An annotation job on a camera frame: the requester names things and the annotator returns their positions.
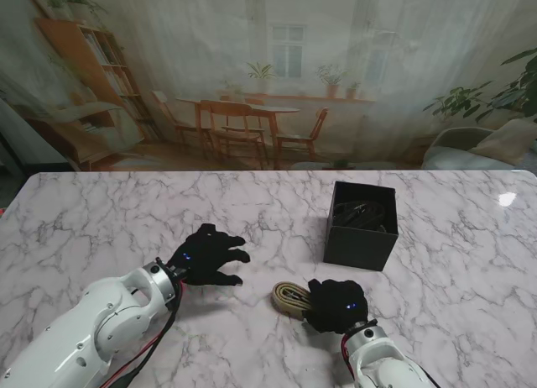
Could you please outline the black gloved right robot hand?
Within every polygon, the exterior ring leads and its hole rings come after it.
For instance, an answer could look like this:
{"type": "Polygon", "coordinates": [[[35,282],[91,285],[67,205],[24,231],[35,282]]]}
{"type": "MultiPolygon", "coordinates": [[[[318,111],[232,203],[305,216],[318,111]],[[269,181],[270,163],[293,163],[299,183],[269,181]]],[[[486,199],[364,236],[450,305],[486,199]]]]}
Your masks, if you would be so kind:
{"type": "Polygon", "coordinates": [[[344,334],[368,321],[368,302],[355,281],[312,279],[308,288],[310,308],[304,318],[317,332],[344,334]]]}

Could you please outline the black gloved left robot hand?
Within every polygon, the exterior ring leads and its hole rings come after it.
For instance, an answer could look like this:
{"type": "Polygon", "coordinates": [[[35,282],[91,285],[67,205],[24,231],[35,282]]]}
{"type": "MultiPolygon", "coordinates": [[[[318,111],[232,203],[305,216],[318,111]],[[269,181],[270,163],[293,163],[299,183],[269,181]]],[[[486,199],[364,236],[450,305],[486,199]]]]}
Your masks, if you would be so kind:
{"type": "Polygon", "coordinates": [[[186,238],[166,265],[183,270],[183,281],[190,286],[241,286],[243,281],[238,275],[227,275],[220,269],[233,261],[250,262],[250,255],[241,249],[245,243],[240,236],[219,232],[214,224],[203,223],[186,238]]]}

